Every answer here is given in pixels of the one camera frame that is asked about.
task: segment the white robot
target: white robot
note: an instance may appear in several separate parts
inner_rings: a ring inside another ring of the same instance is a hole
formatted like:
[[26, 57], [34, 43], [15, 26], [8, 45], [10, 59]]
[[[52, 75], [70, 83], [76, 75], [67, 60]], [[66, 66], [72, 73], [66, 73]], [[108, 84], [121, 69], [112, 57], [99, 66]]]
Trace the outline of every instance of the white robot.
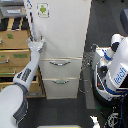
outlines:
[[26, 93], [36, 73], [40, 52], [44, 41], [31, 42], [28, 46], [31, 50], [31, 61], [13, 79], [10, 85], [0, 93], [0, 128], [18, 128], [18, 123], [27, 112]]
[[107, 105], [119, 104], [128, 90], [128, 37], [114, 34], [111, 47], [96, 48], [92, 69], [94, 95]]

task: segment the blue logo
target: blue logo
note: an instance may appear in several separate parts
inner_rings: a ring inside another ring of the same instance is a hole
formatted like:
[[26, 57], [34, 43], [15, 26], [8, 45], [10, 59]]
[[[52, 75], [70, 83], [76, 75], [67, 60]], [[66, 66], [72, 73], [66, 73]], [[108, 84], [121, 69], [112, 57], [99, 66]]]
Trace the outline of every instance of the blue logo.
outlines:
[[117, 77], [114, 78], [114, 81], [119, 85], [123, 78], [125, 77], [126, 70], [124, 68], [120, 68], [120, 72], [117, 74]]

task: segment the drawer handle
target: drawer handle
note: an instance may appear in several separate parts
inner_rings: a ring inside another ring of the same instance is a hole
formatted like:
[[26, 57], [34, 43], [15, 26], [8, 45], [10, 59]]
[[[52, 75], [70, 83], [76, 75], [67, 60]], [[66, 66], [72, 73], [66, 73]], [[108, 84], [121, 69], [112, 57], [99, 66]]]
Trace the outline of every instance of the drawer handle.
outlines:
[[9, 59], [7, 59], [7, 61], [0, 62], [0, 64], [8, 63], [8, 61], [9, 61]]
[[13, 73], [0, 73], [0, 75], [15, 75], [16, 74], [16, 71], [14, 71]]
[[71, 63], [71, 61], [65, 61], [65, 62], [63, 62], [63, 63], [57, 63], [57, 62], [55, 62], [55, 61], [50, 61], [50, 63], [51, 63], [51, 64], [54, 64], [54, 65], [57, 65], [57, 66], [64, 66], [64, 65], [66, 65], [66, 64]]
[[52, 82], [56, 84], [66, 84], [67, 82], [69, 82], [69, 80], [53, 80]]

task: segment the gray floor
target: gray floor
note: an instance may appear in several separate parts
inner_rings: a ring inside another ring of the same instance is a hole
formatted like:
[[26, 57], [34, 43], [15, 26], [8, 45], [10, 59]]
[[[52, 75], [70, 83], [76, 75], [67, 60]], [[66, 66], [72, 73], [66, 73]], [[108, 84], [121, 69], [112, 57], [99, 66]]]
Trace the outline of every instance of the gray floor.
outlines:
[[[114, 33], [126, 36], [120, 23], [120, 12], [128, 8], [128, 0], [92, 0], [91, 15], [86, 38], [85, 53], [91, 54], [91, 45], [108, 47]], [[86, 68], [83, 61], [81, 79], [90, 81], [90, 67]], [[80, 88], [88, 92], [90, 83], [80, 80]], [[36, 128], [40, 125], [79, 125], [83, 128], [92, 128], [90, 116], [98, 117], [101, 128], [105, 119], [100, 110], [95, 109], [95, 100], [92, 90], [84, 94], [78, 92], [77, 99], [47, 100], [45, 98], [28, 99], [29, 109], [19, 128]]]

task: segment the label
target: label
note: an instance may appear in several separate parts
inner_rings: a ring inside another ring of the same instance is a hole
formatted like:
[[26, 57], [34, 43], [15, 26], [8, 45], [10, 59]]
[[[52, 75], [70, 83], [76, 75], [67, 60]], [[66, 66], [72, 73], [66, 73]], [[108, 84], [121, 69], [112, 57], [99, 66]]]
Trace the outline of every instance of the label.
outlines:
[[5, 55], [1, 55], [0, 57], [1, 57], [1, 58], [5, 58], [6, 56], [5, 56]]
[[20, 13], [20, 9], [16, 9], [16, 10], [7, 10], [7, 13], [11, 13], [11, 14], [18, 14]]
[[12, 70], [13, 68], [8, 68], [9, 70]]
[[113, 81], [117, 87], [122, 84], [127, 74], [128, 71], [120, 64], [113, 76]]
[[9, 39], [13, 39], [13, 35], [12, 34], [7, 34]]
[[27, 54], [13, 54], [14, 58], [28, 58]]

